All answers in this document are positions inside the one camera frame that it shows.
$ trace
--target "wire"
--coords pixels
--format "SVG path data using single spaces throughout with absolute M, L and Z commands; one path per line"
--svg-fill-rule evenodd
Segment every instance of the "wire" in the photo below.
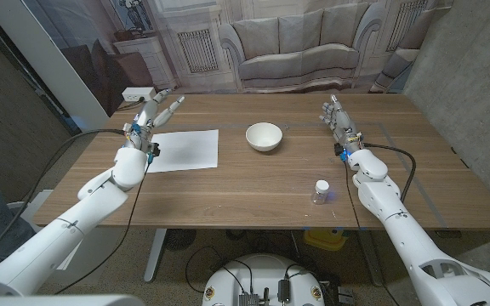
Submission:
M 0 235 L 0 241 L 9 232 L 9 230 L 12 228 L 12 226 L 16 223 L 16 221 L 20 217 L 20 215 L 27 208 L 27 204 L 31 201 L 31 199 L 33 197 L 33 194 L 35 193 L 35 189 L 37 188 L 37 186 L 41 182 L 41 179 L 43 178 L 44 174 L 46 174 L 46 172 L 48 171 L 48 169 L 54 165 L 53 162 L 56 162 L 63 155 L 63 153 L 65 152 L 65 150 L 62 150 L 62 149 L 66 148 L 66 150 L 67 150 L 67 148 L 69 146 L 71 146 L 71 144 L 75 140 L 81 138 L 82 136 L 90 135 L 92 133 L 117 133 L 117 134 L 120 134 L 120 135 L 124 135 L 124 131 L 123 130 L 119 130 L 119 129 L 96 129 L 96 130 L 92 130 L 92 131 L 87 131 L 87 132 L 80 133 L 80 134 L 75 135 L 75 136 L 69 138 L 68 140 L 66 140 L 58 148 L 58 150 L 50 157 L 50 159 L 47 161 L 47 164 L 45 165 L 44 169 L 41 171 L 41 174 L 37 178 L 37 181 L 35 182 L 35 184 L 33 185 L 33 187 L 30 189 L 26 200 L 24 201 L 24 203 L 20 207 L 20 210 L 14 215 L 13 219 L 10 221 L 10 223 L 7 225 L 7 227 L 1 233 L 1 235 Z
M 284 277 L 285 277 L 285 279 L 287 279 L 287 280 L 288 280 L 288 270 L 289 270 L 290 268 L 292 268 L 293 266 L 299 266 L 299 264 L 297 264 L 297 263 L 292 263 L 292 264 L 290 264 L 290 265 L 287 267 L 287 269 L 285 270 L 285 276 L 284 276 Z
M 137 189 L 137 195 L 135 196 L 135 201 L 134 201 L 134 205 L 132 206 L 132 212 L 129 214 L 129 219 L 128 219 L 128 225 L 126 225 L 126 229 L 124 230 L 124 235 L 122 236 L 122 239 L 120 240 L 120 242 L 118 242 L 118 245 L 117 247 L 115 247 L 114 250 L 112 250 L 111 254 L 109 254 L 105 259 L 103 259 L 103 261 L 98 264 L 97 266 L 95 266 L 95 268 L 91 269 L 90 272 L 88 272 L 86 275 L 84 275 L 83 277 L 81 277 L 80 279 L 78 280 L 75 280 L 73 281 L 71 284 L 65 286 L 63 289 L 60 289 L 59 291 L 57 291 L 54 295 L 57 295 L 57 294 L 60 294 L 62 292 L 64 292 L 65 290 L 71 288 L 72 286 L 74 286 L 75 284 L 77 284 L 79 281 L 82 281 L 84 280 L 88 275 L 91 275 L 95 270 L 97 270 L 99 267 L 101 267 L 107 260 L 109 260 L 109 258 L 111 258 L 111 256 L 117 252 L 118 248 L 124 243 L 124 239 L 126 239 L 126 235 L 128 234 L 128 230 L 129 230 L 129 226 L 130 224 L 132 223 L 132 217 L 134 216 L 134 210 L 135 210 L 135 205 L 137 204 L 137 199 L 140 197 L 140 191 L 141 191 L 141 186 L 143 186 L 143 182 L 145 181 L 145 175 L 146 175 L 146 172 L 149 170 L 149 167 L 151 166 L 151 164 L 148 164 L 147 167 L 146 167 L 146 170 L 145 170 L 145 174 L 143 175 L 143 179 L 141 179 L 141 184 L 140 184 L 140 187 Z
M 285 235 L 283 233 L 279 233 L 279 232 L 276 232 L 276 231 L 260 231 L 260 233 L 255 233 L 255 232 L 259 232 L 258 230 L 256 231 L 246 231 L 246 235 L 245 237 L 247 238 L 248 240 L 248 244 L 252 247 L 253 249 L 253 252 L 280 252 L 280 253 L 283 253 L 283 254 L 286 254 L 288 255 L 292 250 L 293 250 L 293 246 L 296 248 L 296 252 L 299 254 L 299 256 L 296 258 L 295 256 L 293 256 L 293 260 L 295 262 L 297 262 L 297 265 L 300 265 L 300 266 L 303 266 L 305 267 L 306 269 L 308 270 L 315 270 L 315 271 L 319 271 L 319 267 L 316 265 L 316 262 L 315 262 L 315 259 L 313 259 L 310 255 L 306 254 L 306 253 L 300 253 L 299 250 L 298 250 L 298 245 L 297 244 L 294 244 L 295 243 L 295 240 L 293 239 L 293 237 L 291 237 L 290 235 Z M 250 234 L 253 233 L 254 235 L 256 235 L 256 237 L 254 237 L 254 240 L 253 241 L 250 241 L 249 240 L 249 236 Z M 275 249 L 271 249 L 271 248 L 262 248 L 262 249 L 258 249 L 257 247 L 255 247 L 254 245 L 254 242 L 258 241 L 258 240 L 264 240 L 264 241 L 267 241 L 268 243 L 270 243 L 270 246 L 274 246 L 275 243 L 273 241 L 271 241 L 270 239 L 268 239 L 266 236 L 267 235 L 279 235 L 279 236 L 282 236 L 282 237 L 285 237 L 288 239 L 288 248 L 286 249 L 282 249 L 282 248 L 275 248 Z
M 293 277 L 295 277 L 295 276 L 298 276 L 298 275 L 305 275 L 306 273 L 309 273 L 309 274 L 312 274 L 312 275 L 314 275 L 314 274 L 315 274 L 315 273 L 313 273 L 313 272 L 309 271 L 308 269 L 302 269 L 302 270 L 300 270 L 300 271 L 298 271 L 298 272 L 294 273 L 293 275 L 290 275 L 288 278 L 289 278 L 289 279 L 291 279 L 291 278 L 293 278 Z
M 390 298 L 392 298 L 392 302 L 396 304 L 396 306 L 400 306 L 400 304 L 396 301 L 395 297 L 390 293 L 389 288 L 387 288 L 386 284 L 383 284 L 383 288 L 389 293 Z
M 219 252 L 217 252 L 217 250 L 212 247 L 212 246 L 204 246 L 202 248 L 200 248 L 199 250 L 195 251 L 192 256 L 190 258 L 188 258 L 188 261 L 186 262 L 186 266 L 185 266 L 185 279 L 186 279 L 186 283 L 188 284 L 188 286 L 190 288 L 192 288 L 192 290 L 194 290 L 195 292 L 198 292 L 198 293 L 203 293 L 203 291 L 201 290 L 198 290 L 196 288 L 194 288 L 190 282 L 190 279 L 188 278 L 188 266 L 190 265 L 191 263 L 191 260 L 194 258 L 194 256 L 196 256 L 196 254 L 198 254 L 200 251 L 202 250 L 205 250 L 205 249 L 211 249 L 215 252 L 215 254 L 217 254 L 217 256 L 219 257 L 220 260 L 224 260 L 222 258 L 222 256 L 220 256 Z M 237 277 L 231 273 L 224 265 L 222 266 L 223 269 L 226 270 L 226 272 L 230 273 L 232 276 L 234 276 L 234 278 L 236 279 L 237 281 L 237 284 L 242 288 L 242 293 L 245 293 L 245 289 L 243 289 L 243 286 L 242 286 L 242 283 L 237 279 Z M 249 268 L 249 271 L 251 273 L 251 288 L 253 287 L 253 284 L 252 284 L 252 281 L 253 281 L 253 272 L 251 271 L 251 269 Z
M 347 186 L 347 193 L 349 194 L 350 205 L 353 207 L 353 213 L 355 214 L 356 224 L 360 228 L 361 225 L 358 223 L 358 216 L 356 216 L 355 203 L 353 203 L 353 197 L 350 195 L 349 189 L 349 171 L 347 170 L 347 162 L 344 161 L 345 167 L 345 185 Z
M 332 302 L 332 305 L 333 305 L 333 306 L 336 306 L 336 302 L 334 302 L 333 297 L 332 297 L 332 296 L 330 295 L 330 293 L 328 292 L 328 290 L 327 290 L 326 286 L 325 286 L 323 283 L 321 283 L 321 282 L 319 282 L 319 285 L 321 285 L 322 290 L 324 291 L 324 293 L 326 293 L 326 294 L 324 294 L 324 295 L 326 295 L 327 297 L 329 297 L 329 298 L 330 298 L 330 302 Z
M 129 140 L 129 142 L 131 142 L 132 145 L 134 145 L 134 148 L 137 149 L 137 146 L 135 145 L 135 142 L 129 137 L 129 133 L 126 133 L 126 139 Z
M 290 230 L 290 236 L 293 238 L 294 248 L 296 249 L 296 256 L 298 256 L 298 258 L 299 258 L 300 253 L 299 253 L 299 249 L 298 249 L 298 244 L 296 244 L 296 238 L 294 238 L 294 233 L 292 230 Z
M 381 149 L 393 150 L 393 151 L 402 153 L 403 155 L 409 157 L 409 159 L 412 161 L 412 170 L 409 172 L 409 176 L 407 177 L 406 185 L 404 186 L 404 189 L 402 191 L 402 195 L 400 195 L 400 200 L 403 203 L 404 200 L 406 199 L 407 190 L 409 190 L 409 186 L 412 183 L 413 175 L 415 175 L 415 169 L 417 168 L 417 162 L 415 162 L 415 158 L 413 158 L 413 155 L 411 155 L 410 153 L 406 152 L 405 150 L 401 150 L 401 149 L 398 149 L 398 148 L 395 148 L 395 147 L 391 147 L 391 146 L 388 146 L 388 145 L 380 145 L 380 144 L 377 144 L 376 145 L 376 144 L 367 144 L 367 143 L 364 143 L 364 146 L 365 147 L 371 147 L 371 148 L 381 148 Z
M 240 263 L 240 264 L 244 265 L 245 267 L 247 267 L 248 273 L 251 275 L 251 285 L 250 285 L 251 287 L 249 289 L 251 291 L 251 294 L 253 294 L 253 271 L 251 270 L 251 267 L 249 267 L 248 264 L 244 263 L 241 260 L 232 259 L 231 261 L 235 261 L 236 263 Z
M 127 111 L 127 110 L 130 110 L 130 109 L 133 109 L 135 106 L 140 105 L 140 104 L 141 104 L 141 103 L 143 103 L 144 101 L 145 101 L 145 98 L 140 97 L 140 99 L 139 99 L 139 100 L 137 100 L 137 101 L 135 101 L 135 102 L 132 102 L 132 103 L 130 103 L 130 104 L 128 104 L 128 105 L 125 105 L 125 106 L 119 107 L 119 108 L 117 108 L 117 110 L 115 110 L 115 111 L 125 111 L 125 110 Z

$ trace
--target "bottle cap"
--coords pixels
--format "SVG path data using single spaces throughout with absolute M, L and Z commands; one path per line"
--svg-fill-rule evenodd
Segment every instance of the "bottle cap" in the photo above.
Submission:
M 328 192 L 328 188 L 329 187 L 330 187 L 330 185 L 325 180 L 318 180 L 318 181 L 316 181 L 316 184 L 315 184 L 315 190 L 316 190 L 316 192 L 325 194 L 325 193 Z

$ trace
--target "radiator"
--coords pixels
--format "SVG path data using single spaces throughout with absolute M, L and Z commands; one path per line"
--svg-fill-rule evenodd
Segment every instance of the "radiator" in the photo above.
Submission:
M 177 36 L 186 57 L 186 64 L 192 73 L 219 69 L 209 29 L 182 32 Z
M 409 28 L 413 25 L 417 17 L 424 10 L 426 0 L 418 0 L 415 2 L 400 4 L 400 10 L 396 17 L 395 28 L 392 31 L 392 36 L 389 40 L 387 51 L 394 51 L 398 44 L 402 41 Z

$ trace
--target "cabinet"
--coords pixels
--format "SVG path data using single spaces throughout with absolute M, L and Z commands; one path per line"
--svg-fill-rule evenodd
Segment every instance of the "cabinet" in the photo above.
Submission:
M 146 37 L 125 42 L 114 42 L 121 54 L 139 52 L 146 67 L 151 73 L 152 81 L 157 88 L 176 88 L 177 81 L 169 68 L 158 37 Z

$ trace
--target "white robotic arm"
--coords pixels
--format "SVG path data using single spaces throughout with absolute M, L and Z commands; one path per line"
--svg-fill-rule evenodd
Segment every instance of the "white robotic arm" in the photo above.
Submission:
M 169 90 L 147 101 L 133 124 L 126 124 L 125 145 L 118 150 L 115 167 L 92 178 L 78 192 L 79 202 L 48 224 L 0 263 L 0 296 L 27 296 L 36 292 L 83 237 L 114 213 L 127 199 L 124 192 L 140 184 L 145 164 L 159 154 L 148 138 L 182 104 L 180 97 L 155 118 Z
M 385 227 L 423 305 L 490 305 L 490 273 L 442 252 L 400 200 L 387 166 L 362 145 L 362 136 L 335 96 L 321 119 L 334 132 L 341 158 L 357 171 L 353 183 L 362 205 Z

